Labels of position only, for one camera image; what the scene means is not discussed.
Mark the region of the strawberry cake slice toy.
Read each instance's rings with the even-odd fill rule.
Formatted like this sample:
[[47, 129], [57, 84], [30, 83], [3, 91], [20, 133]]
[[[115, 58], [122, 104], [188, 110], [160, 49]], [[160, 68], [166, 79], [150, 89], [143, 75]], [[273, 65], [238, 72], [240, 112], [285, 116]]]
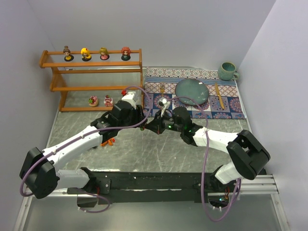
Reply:
[[114, 105], [113, 98], [111, 98], [109, 95], [105, 96], [103, 103], [105, 107], [112, 107]]

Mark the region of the pink bear strawberry toy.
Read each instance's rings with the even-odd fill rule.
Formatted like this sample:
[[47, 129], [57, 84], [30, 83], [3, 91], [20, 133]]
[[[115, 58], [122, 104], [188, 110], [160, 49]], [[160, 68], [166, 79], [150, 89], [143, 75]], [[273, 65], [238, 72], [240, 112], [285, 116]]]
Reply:
[[98, 103], [99, 103], [99, 100], [98, 100], [97, 96], [91, 96], [89, 98], [89, 106], [96, 107], [98, 105]]

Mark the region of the red hair doll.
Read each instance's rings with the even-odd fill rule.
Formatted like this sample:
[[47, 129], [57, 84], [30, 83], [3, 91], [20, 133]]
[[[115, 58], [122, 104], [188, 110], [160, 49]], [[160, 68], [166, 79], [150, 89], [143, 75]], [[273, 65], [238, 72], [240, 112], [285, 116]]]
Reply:
[[129, 60], [131, 59], [131, 56], [130, 56], [131, 50], [130, 50], [129, 47], [123, 47], [123, 48], [121, 49], [121, 54], [122, 54], [121, 60], [123, 60], [123, 61], [129, 61]]

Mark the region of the blonde hair pink doll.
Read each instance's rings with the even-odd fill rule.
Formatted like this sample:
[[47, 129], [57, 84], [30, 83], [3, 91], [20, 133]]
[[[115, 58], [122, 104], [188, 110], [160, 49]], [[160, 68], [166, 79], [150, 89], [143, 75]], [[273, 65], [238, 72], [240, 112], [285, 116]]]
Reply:
[[103, 61], [108, 60], [110, 58], [109, 51], [105, 47], [100, 48], [99, 54], [100, 54], [100, 59]]

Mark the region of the yellow hair doll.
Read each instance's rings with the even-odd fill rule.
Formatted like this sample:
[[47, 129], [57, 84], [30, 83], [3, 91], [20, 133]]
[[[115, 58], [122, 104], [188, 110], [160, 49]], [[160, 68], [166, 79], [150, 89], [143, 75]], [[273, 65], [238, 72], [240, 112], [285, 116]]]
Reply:
[[82, 48], [80, 53], [82, 55], [82, 60], [84, 62], [88, 62], [88, 61], [91, 60], [91, 54], [90, 54], [90, 51], [87, 48]]

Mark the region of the brown bun hair doll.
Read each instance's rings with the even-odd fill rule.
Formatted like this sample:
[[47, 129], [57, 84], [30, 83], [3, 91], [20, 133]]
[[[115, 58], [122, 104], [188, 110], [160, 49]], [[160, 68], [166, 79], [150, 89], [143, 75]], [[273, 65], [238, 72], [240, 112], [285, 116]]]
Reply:
[[68, 46], [65, 46], [63, 49], [64, 60], [70, 62], [74, 59], [74, 56], [71, 54], [71, 51]]

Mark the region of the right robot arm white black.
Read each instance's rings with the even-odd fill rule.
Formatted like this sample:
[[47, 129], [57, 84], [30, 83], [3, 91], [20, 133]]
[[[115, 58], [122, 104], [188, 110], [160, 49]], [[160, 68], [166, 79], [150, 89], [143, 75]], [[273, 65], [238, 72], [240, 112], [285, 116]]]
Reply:
[[185, 107], [177, 107], [172, 116], [158, 111], [145, 129], [161, 134], [166, 129], [180, 133], [192, 146], [206, 147], [228, 153], [231, 162], [218, 167], [212, 174], [212, 184], [226, 185], [238, 178], [254, 180], [270, 160], [269, 152], [248, 130], [228, 133], [207, 129], [192, 122]]

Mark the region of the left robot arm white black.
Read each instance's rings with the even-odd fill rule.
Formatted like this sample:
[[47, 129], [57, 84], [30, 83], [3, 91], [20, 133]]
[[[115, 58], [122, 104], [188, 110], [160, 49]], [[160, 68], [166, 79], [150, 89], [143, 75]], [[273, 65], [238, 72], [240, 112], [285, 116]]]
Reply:
[[42, 199], [56, 189], [91, 188], [95, 181], [88, 170], [68, 173], [62, 170], [63, 166], [74, 157], [115, 137], [122, 129], [143, 127], [147, 118], [141, 105], [133, 106], [120, 100], [111, 111], [64, 142], [42, 151], [37, 147], [30, 149], [19, 173], [22, 180], [20, 194]]

